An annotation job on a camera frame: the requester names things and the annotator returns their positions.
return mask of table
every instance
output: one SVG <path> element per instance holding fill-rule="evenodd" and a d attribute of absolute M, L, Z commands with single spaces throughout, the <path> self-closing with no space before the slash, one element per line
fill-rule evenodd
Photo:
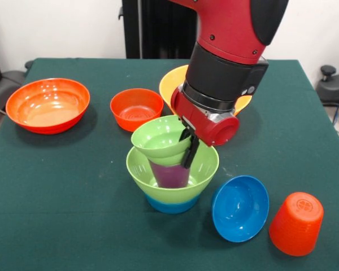
<path fill-rule="evenodd" d="M 187 60 L 37 59 L 27 82 L 67 77 L 91 93 L 83 119 L 38 135 L 8 118 L 0 129 L 0 270 L 339 270 L 339 138 L 295 60 L 270 61 L 240 129 L 217 147 L 220 167 L 190 211 L 153 210 L 125 167 L 131 134 L 109 110 L 119 91 L 158 91 Z M 212 193 L 250 174 L 268 189 L 264 229 L 245 243 L 216 232 Z M 325 216 L 315 251 L 284 255 L 268 237 L 292 192 L 315 195 Z"/>

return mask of blue bowl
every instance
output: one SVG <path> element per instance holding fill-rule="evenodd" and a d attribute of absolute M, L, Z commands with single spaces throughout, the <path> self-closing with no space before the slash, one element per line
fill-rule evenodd
<path fill-rule="evenodd" d="M 187 202 L 176 203 L 176 204 L 168 204 L 168 203 L 159 202 L 158 200 L 155 200 L 148 195 L 146 195 L 146 198 L 149 204 L 157 211 L 162 212 L 162 213 L 176 214 L 176 213 L 183 213 L 183 212 L 190 210 L 196 204 L 199 196 Z"/>
<path fill-rule="evenodd" d="M 260 232 L 269 207 L 265 186 L 252 176 L 238 176 L 216 190 L 212 198 L 212 219 L 224 239 L 240 243 Z"/>

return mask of small green bowl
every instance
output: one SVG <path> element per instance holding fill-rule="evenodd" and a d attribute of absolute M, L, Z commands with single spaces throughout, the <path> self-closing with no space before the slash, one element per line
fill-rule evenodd
<path fill-rule="evenodd" d="M 140 189 L 149 197 L 162 203 L 177 204 L 198 196 L 210 183 L 219 167 L 215 148 L 200 142 L 190 169 L 187 187 L 168 189 L 158 187 L 147 157 L 133 147 L 127 155 L 127 170 Z"/>
<path fill-rule="evenodd" d="M 181 163 L 190 138 L 179 142 L 185 129 L 177 116 L 165 116 L 141 125 L 131 136 L 133 146 L 153 163 L 163 166 Z"/>

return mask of plastic bowl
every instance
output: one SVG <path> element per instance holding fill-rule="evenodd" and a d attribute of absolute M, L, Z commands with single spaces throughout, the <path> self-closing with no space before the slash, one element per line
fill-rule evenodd
<path fill-rule="evenodd" d="M 179 204 L 197 197 L 210 183 L 219 167 L 219 155 L 215 148 L 200 142 L 190 168 L 187 187 L 158 187 L 147 157 L 133 147 L 127 155 L 127 170 L 140 189 L 149 197 L 165 204 Z"/>
<path fill-rule="evenodd" d="M 14 92 L 6 103 L 8 117 L 34 133 L 57 134 L 73 127 L 88 108 L 90 94 L 81 83 L 50 78 Z"/>
<path fill-rule="evenodd" d="M 146 195 L 146 199 L 148 203 L 154 209 L 162 213 L 170 213 L 170 214 L 183 213 L 183 212 L 190 210 L 196 204 L 196 202 L 198 201 L 198 198 L 199 196 L 187 202 L 177 203 L 177 204 L 168 204 L 168 203 L 159 202 L 158 200 L 155 200 L 151 198 L 150 196 Z"/>
<path fill-rule="evenodd" d="M 176 112 L 171 107 L 171 97 L 175 89 L 185 81 L 187 69 L 188 65 L 175 68 L 163 76 L 159 83 L 159 93 L 174 114 Z M 251 95 L 239 97 L 235 104 L 234 115 L 240 113 L 251 102 L 251 99 Z"/>
<path fill-rule="evenodd" d="M 140 126 L 131 137 L 133 146 L 158 165 L 178 165 L 190 146 L 190 138 L 179 142 L 185 129 L 177 116 L 165 116 Z"/>
<path fill-rule="evenodd" d="M 115 95 L 110 103 L 118 125 L 129 132 L 162 113 L 162 97 L 149 89 L 127 89 Z"/>
<path fill-rule="evenodd" d="M 212 219 L 216 230 L 226 240 L 244 242 L 257 235 L 269 212 L 265 186 L 252 176 L 238 176 L 215 192 Z"/>

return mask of upside-down orange cup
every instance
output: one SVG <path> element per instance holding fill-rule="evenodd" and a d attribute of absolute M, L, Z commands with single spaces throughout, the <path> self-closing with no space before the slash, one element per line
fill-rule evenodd
<path fill-rule="evenodd" d="M 318 239 L 324 210 L 314 196 L 296 192 L 289 195 L 271 222 L 272 243 L 283 253 L 305 256 Z"/>

